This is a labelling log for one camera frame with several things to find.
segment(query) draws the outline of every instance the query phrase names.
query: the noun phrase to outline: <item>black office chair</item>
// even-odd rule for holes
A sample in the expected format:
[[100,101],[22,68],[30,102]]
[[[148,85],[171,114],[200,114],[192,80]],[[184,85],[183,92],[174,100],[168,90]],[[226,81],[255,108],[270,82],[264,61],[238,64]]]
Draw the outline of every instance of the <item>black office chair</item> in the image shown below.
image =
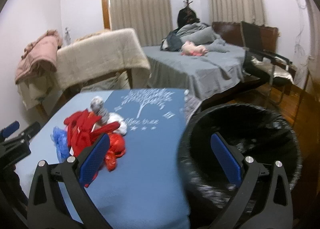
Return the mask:
[[[275,102],[270,100],[271,103],[275,105],[280,104],[286,85],[289,83],[293,84],[293,78],[288,72],[289,65],[292,64],[292,62],[283,56],[263,49],[261,33],[257,25],[242,21],[240,27],[244,48],[246,50],[244,71],[250,75],[259,77],[266,83],[269,82],[270,89],[267,95],[265,95],[266,106],[270,100],[272,86],[282,87],[279,101]],[[269,59],[270,62],[263,61],[264,58]],[[285,64],[285,69],[279,67],[279,63]]]

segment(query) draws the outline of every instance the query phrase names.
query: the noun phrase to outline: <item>beige blanket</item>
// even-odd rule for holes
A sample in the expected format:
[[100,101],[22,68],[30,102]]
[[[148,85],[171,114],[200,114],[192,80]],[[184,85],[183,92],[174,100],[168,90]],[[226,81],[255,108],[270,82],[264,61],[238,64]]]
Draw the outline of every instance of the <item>beige blanket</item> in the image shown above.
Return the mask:
[[58,87],[65,90],[123,69],[132,69],[133,88],[146,87],[150,64],[134,29],[102,33],[61,48],[53,75]]

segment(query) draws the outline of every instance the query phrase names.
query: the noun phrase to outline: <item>blue gripper pad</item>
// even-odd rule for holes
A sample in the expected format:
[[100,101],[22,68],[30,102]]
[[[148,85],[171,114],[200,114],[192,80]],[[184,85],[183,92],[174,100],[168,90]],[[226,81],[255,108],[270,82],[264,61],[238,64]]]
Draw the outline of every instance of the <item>blue gripper pad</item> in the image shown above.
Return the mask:
[[87,147],[83,150],[91,150],[88,157],[85,159],[80,167],[79,172],[79,183],[81,186],[85,184],[90,184],[95,173],[99,170],[104,157],[110,147],[110,139],[107,134],[104,134],[100,140],[93,144],[93,146]]
[[14,121],[12,124],[7,126],[2,130],[2,136],[4,138],[8,138],[11,134],[13,134],[16,130],[20,128],[20,124],[18,121]]
[[211,136],[211,149],[230,183],[239,187],[242,183],[241,167],[218,134]]

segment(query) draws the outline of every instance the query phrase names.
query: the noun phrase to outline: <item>tree print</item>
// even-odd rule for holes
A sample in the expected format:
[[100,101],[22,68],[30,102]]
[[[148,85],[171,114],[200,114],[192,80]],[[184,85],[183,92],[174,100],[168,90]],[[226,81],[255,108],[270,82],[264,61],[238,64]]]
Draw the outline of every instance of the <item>tree print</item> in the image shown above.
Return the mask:
[[121,103],[121,105],[125,105],[129,102],[136,102],[140,104],[140,108],[137,114],[137,118],[140,117],[142,109],[147,105],[157,105],[160,110],[165,107],[165,102],[170,102],[171,95],[174,92],[169,92],[165,88],[164,89],[139,89],[139,90],[130,90],[129,94],[127,94]]

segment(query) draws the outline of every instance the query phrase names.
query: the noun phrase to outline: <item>pink jacket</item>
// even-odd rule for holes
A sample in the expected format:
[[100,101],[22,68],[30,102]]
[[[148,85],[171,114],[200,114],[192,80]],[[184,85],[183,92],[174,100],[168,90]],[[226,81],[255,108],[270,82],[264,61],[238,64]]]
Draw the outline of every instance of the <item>pink jacket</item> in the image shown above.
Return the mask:
[[42,76],[45,71],[57,71],[57,50],[62,38],[57,30],[47,30],[36,41],[28,44],[15,75],[15,84],[30,77]]

